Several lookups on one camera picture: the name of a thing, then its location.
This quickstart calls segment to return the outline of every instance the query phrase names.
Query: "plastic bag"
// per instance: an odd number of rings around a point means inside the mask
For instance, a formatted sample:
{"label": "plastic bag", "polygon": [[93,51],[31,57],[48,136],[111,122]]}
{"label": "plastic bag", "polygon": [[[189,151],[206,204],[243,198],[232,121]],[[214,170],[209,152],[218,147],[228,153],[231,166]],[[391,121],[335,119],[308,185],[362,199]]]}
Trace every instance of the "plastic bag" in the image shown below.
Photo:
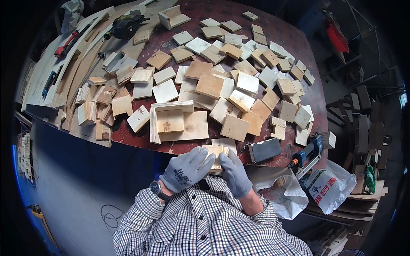
{"label": "plastic bag", "polygon": [[324,214],[337,209],[356,186],[356,176],[327,160],[326,169],[317,169],[301,182]]}
{"label": "plastic bag", "polygon": [[[285,176],[287,180],[286,184],[279,188],[273,188],[273,184],[281,176]],[[255,191],[258,191],[259,195],[268,198],[271,201],[278,218],[293,220],[304,208],[306,208],[309,199],[301,188],[292,170],[284,172],[279,177],[267,177],[258,182],[253,181],[253,186]]]}

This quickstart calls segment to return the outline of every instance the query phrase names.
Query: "wooden tabletop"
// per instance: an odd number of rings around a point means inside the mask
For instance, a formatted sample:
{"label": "wooden tabletop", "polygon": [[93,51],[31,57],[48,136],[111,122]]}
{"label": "wooden tabletop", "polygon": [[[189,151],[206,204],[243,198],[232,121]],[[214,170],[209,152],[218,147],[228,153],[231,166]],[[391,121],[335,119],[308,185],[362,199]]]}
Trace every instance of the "wooden tabletop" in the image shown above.
{"label": "wooden tabletop", "polygon": [[[301,96],[301,104],[310,104],[312,108],[314,116],[312,131],[322,132],[328,130],[325,96],[323,93],[319,72],[312,50],[310,49],[309,43],[303,32],[271,14],[234,2],[228,2],[224,0],[180,0],[177,2],[177,5],[181,6],[181,13],[190,17],[191,21],[179,25],[171,30],[167,30],[161,24],[158,25],[151,35],[150,39],[146,43],[141,54],[139,55],[139,58],[137,59],[139,62],[138,66],[147,67],[148,65],[146,63],[146,60],[151,57],[156,50],[161,50],[171,55],[170,50],[178,46],[177,43],[172,39],[172,36],[182,31],[188,31],[194,38],[199,37],[210,43],[213,43],[215,41],[214,39],[207,40],[202,34],[202,26],[200,25],[201,20],[207,18],[213,18],[219,22],[233,20],[234,22],[242,26],[242,29],[235,32],[234,34],[246,35],[249,39],[253,38],[251,24],[259,25],[263,28],[268,44],[270,41],[273,41],[283,46],[290,54],[292,54],[296,58],[296,61],[300,59],[310,70],[310,73],[315,77],[315,82],[312,86],[309,86],[304,79],[302,80],[301,84],[305,91],[305,95]],[[250,11],[256,14],[257,16],[259,16],[259,19],[255,21],[248,20],[247,18],[242,16],[242,13],[246,11]],[[172,66],[175,72],[177,72],[179,65],[189,66],[190,63],[191,61],[184,61],[180,64],[177,64],[172,58],[163,68]],[[220,62],[225,71],[232,70],[233,66],[237,63],[239,63],[239,61],[236,61],[230,57],[227,57]],[[128,83],[126,84],[126,87],[132,95],[133,85],[131,83]],[[257,95],[258,99],[262,97],[263,90],[264,86],[259,84],[259,95]],[[281,93],[277,86],[274,88],[274,91],[277,95],[281,96]],[[134,111],[136,111],[141,105],[144,105],[147,109],[150,109],[151,103],[155,103],[155,98],[153,96],[150,98],[134,100],[132,108]],[[204,109],[195,108],[195,111],[204,111]],[[277,117],[278,112],[279,104],[276,105],[276,108],[273,110],[271,115]],[[112,130],[113,141],[134,147],[140,147],[170,154],[178,155],[181,153],[186,153],[196,146],[201,146],[203,144],[210,145],[211,139],[223,137],[219,134],[222,125],[217,123],[212,118],[208,117],[209,139],[163,142],[161,145],[157,145],[150,143],[149,125],[143,127],[140,132],[134,133],[131,127],[126,122],[125,116],[119,116],[118,119],[119,120],[116,121]],[[272,132],[272,126],[268,125],[269,119],[270,118],[268,118],[268,120],[263,124],[262,131],[259,137],[247,134],[243,143],[236,141],[238,157],[242,160],[243,163],[251,163],[249,150],[246,146],[247,144],[268,139],[268,134]],[[295,133],[296,124],[287,122],[285,140],[280,142],[282,154],[276,156],[274,159],[268,159],[259,162],[257,163],[257,165],[285,167],[292,159],[293,154],[303,149],[303,147],[294,144]],[[316,165],[316,168],[325,168],[326,159],[327,150],[324,150],[322,160]]]}

